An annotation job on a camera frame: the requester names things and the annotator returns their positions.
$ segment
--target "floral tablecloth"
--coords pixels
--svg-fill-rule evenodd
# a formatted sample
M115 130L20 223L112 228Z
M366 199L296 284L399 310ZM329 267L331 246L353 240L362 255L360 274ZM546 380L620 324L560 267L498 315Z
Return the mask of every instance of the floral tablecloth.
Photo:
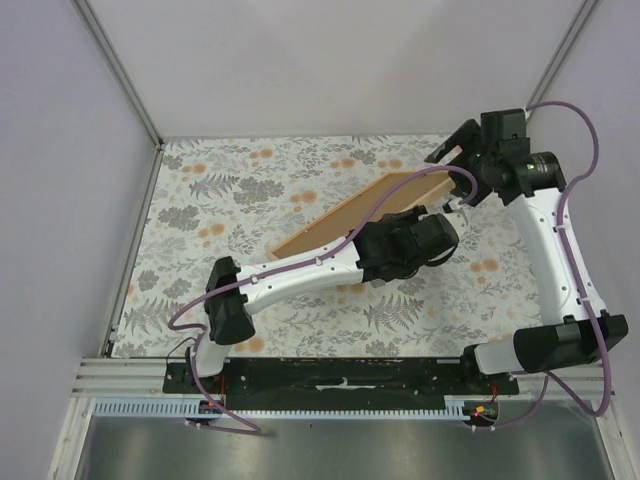
M171 314L204 293L215 260L272 246L386 171L424 167L441 135L177 140L166 146L114 357L165 356L189 336ZM495 196L470 211L453 258L408 280L291 298L254 316L234 356L441 356L539 322L515 224ZM188 321L206 321L202 308Z

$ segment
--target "wooden plank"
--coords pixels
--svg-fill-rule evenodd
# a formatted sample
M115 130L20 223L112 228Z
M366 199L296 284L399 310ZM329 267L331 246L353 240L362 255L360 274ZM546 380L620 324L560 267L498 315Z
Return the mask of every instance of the wooden plank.
M388 172L355 195L333 207L324 215L284 240L271 250L270 257L286 258L321 247L355 228L375 202L396 183L412 175L413 171ZM385 213L402 212L415 205L432 205L453 190L447 172L434 172L416 178L394 192L378 209L372 221Z

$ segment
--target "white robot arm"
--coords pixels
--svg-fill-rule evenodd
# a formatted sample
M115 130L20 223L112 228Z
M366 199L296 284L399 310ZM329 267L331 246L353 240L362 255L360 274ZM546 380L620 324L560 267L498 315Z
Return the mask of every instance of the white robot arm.
M522 110L485 113L482 128L474 120L465 122L427 161L437 163L455 146L461 153L450 165L471 172L479 184L469 205L497 192L514 218L533 264L542 320L542 326L519 329L512 338L465 348L461 359L468 373L535 373L597 360L595 332L583 301L588 300L596 313L607 349L627 335L628 326L624 315L609 315L593 287L568 211L561 222L556 218L566 186L557 158L549 152L530 153ZM457 193L467 196L469 180L450 175ZM422 266L438 266L448 260L466 227L467 218L455 201L446 206L444 214L427 215L424 207L416 207L367 223L353 241L324 260L320 256L344 238L273 263L240 268L231 257L218 260L207 291L243 280L244 285L205 302L209 328L198 350L198 375L220 372L231 346L255 334L251 315L265 307L309 289L408 278ZM575 265L570 264L561 243L560 228L567 233ZM310 264L287 268L301 260ZM281 271L259 279L260 272L274 268ZM586 298L580 298L576 273L584 282Z

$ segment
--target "white wall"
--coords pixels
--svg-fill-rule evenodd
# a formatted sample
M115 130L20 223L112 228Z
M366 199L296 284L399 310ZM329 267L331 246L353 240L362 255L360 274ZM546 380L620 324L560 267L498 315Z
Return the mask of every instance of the white wall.
M630 335L613 350L614 387L640 440L640 3L602 2L548 99L581 106L601 140L601 163L576 188L570 208L589 271L611 313L625 313ZM579 117L558 107L531 122L538 150L558 155L567 178L591 160L591 140Z
M152 147L68 0L0 5L0 465L43 478Z
M92 0L163 136L449 132L523 105L580 0Z

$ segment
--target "cable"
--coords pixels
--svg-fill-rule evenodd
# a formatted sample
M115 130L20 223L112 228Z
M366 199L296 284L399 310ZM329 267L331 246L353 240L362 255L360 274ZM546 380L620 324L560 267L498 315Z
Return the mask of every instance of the cable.
M430 167L427 167L427 168L423 168L422 170L418 170L417 172L415 172L415 173L409 175L408 177L402 179L400 182L396 183L393 187L391 187L389 190L387 190L387 192L384 195L382 195L382 197L380 197L378 199L378 201L373 205L373 207L371 207L371 210L369 210L369 212L364 216L364 218L360 221L360 223L356 226L356 228L354 228L353 231L344 239L344 241L342 241L338 246L332 248L331 250L327 251L326 253L323 253L318 258L321 261L324 261L327 258L330 258L331 256L333 256L336 253L338 253L340 250L342 250L347 245L349 245L349 243L351 243L351 241L356 237L356 235L358 235L360 233L360 231L364 228L366 223L369 220L371 220L371 217L373 217L373 215L380 208L380 206L387 200L387 198L389 198L397 190L399 190L400 188L402 188L404 185L406 185L407 183L411 182L412 180L415 180L416 178L423 177L423 176L425 176L425 175L427 175L429 173L433 173L433 172L454 172L454 173L459 173L461 175L464 175L471 182L471 193L463 200L463 202L464 203L468 203L469 201L471 201L476 196L476 193L478 192L478 182L476 181L475 177L471 173L469 173L467 170L465 170L463 168L460 168L460 167L455 167L453 165L433 165L433 166L430 166ZM304 268L304 267L307 267L309 265L315 265L315 263L316 263L316 257L311 257L311 258L309 258L307 260L302 260L300 262L293 263L291 265L285 265L285 266L282 266L282 267L273 268L273 269L268 270L266 272L259 273L259 274L255 275L255 277L257 277L258 280L263 280L263 279L268 278L268 277L270 277L272 275L277 275L279 273L289 272L291 270L295 270L295 269L298 269L298 268ZM191 358L190 358L191 372L193 374L196 386L198 387L198 390L200 390L200 393L202 393L202 395L204 395L205 398L210 403L213 404L213 406L216 408L216 410L228 415L229 417L233 418L234 420L237 420L238 422L242 423L243 425L246 425L247 427L249 427L250 430L239 429L239 428L230 428L230 427L219 427L219 426L216 426L216 425L201 425L201 426L198 427L198 424L195 424L194 422L188 422L189 425L196 426L198 428L207 428L209 430L219 430L219 431L231 432L231 433L243 433L243 434L248 434L248 435L260 435L262 433L262 430L260 429L260 427L258 425L254 424L254 423L251 423L248 420L245 420L244 418L242 418L239 415L236 415L235 413L227 410L224 406L222 406L221 404L216 402L211 397L211 395L209 395L209 393L205 390L205 388L202 386L202 382L200 382L200 378L198 377L198 374L197 374L197 367L196 367L196 361L195 360L196 360L198 347L200 346L200 342L202 341L202 339L204 337L204 334L207 331L206 326L203 325L202 323L187 323L187 324L183 324L183 325L176 325L176 322L180 319L180 317L182 317L182 315L184 315L186 312L188 312L190 309L192 309L196 305L198 305L198 304L200 304L202 302L205 302L209 298L215 297L216 295L220 295L221 293L228 292L229 290L233 290L235 288L239 288L239 287L242 287L244 285L248 285L249 283L251 283L251 278L245 278L244 280L240 280L240 281L231 283L229 285L225 285L223 287L219 287L219 288L216 288L214 290L211 290L211 291L205 293L204 295L201 295L201 296L195 298L194 300L190 301L186 305L184 305L176 313L174 313L173 316L171 317L171 319L169 320L168 327L169 327L170 330L181 331L181 330L189 330L189 329L192 329L192 328L197 328L198 330L201 331L201 333L198 335L198 337L196 339L196 343L195 343L195 345L193 347Z
M171 356L171 354L173 352L175 352L178 348L180 348L182 345L184 345L185 343L187 343L189 340L197 340L196 337L187 337L185 339L183 339L178 345L176 345L175 347L173 347L171 349L171 351L169 351L169 353L167 353L167 356L164 357L164 363L169 366L169 357Z
M591 164L586 172L581 175L578 175L573 180L569 182L564 192L560 196L560 201L558 202L558 210L556 212L556 218L558 221L558 227L564 226L564 212L567 207L567 200L569 199L569 195L574 187L580 183L582 180L589 178L596 167L598 166L598 160L600 158L600 141L598 140L598 134L596 133L596 129L591 122L589 116L582 111L580 108L569 102L561 102L561 101L548 101L548 102L540 102L535 105L529 105L527 110L535 110L540 107L548 107L548 106L559 106L565 107L570 110L573 110L577 113L586 123L587 128L589 129L589 133L591 134L591 140L593 142L593 158L591 160ZM604 376L604 389L602 392L602 400L600 401L600 406L597 410L592 409L584 400L582 400L576 392L574 392L569 385L567 385L560 377L558 377L553 372L547 372L558 385L560 385L565 392L569 394L569 396L578 404L578 406L587 414L593 415L595 417L599 417L604 415L604 413L609 408L609 403L611 402L611 363L609 360L609 352L607 351L607 345L604 340L604 336L602 335L602 330L600 329L600 325L598 324L598 318L596 312L593 310L593 306L591 302L587 299L587 289L584 284L584 280L582 279L582 275L580 274L580 269L578 267L578 263L576 262L575 255L573 253L573 249L571 248L571 243L569 242L569 236L567 234L566 228L558 228L558 234L560 235L560 241L564 248L565 254L567 256L567 262L569 263L569 268L571 269L571 273L573 274L573 278L576 282L576 287L578 289L578 293L580 294L580 298L582 304L584 305L587 314L589 315L589 322L591 323L591 327L596 336L596 341L598 343L598 350L600 351L600 358L602 360L602 370Z
M517 425L520 425L525 420L528 420L529 418L531 418L533 414L536 413L538 408L540 408L540 405L542 405L542 400L544 399L544 396L547 393L548 386L549 386L549 377L545 376L544 381L542 382L542 390L540 391L540 395L538 396L538 399L533 403L529 411L524 415L522 415L521 417L518 417L514 420L509 420L508 422L505 422L505 423L501 423L500 425L491 425L490 427L474 426L474 427L471 427L471 430L473 430L474 432L477 430L480 430L481 432L493 432L495 430L502 430L503 428L515 427Z

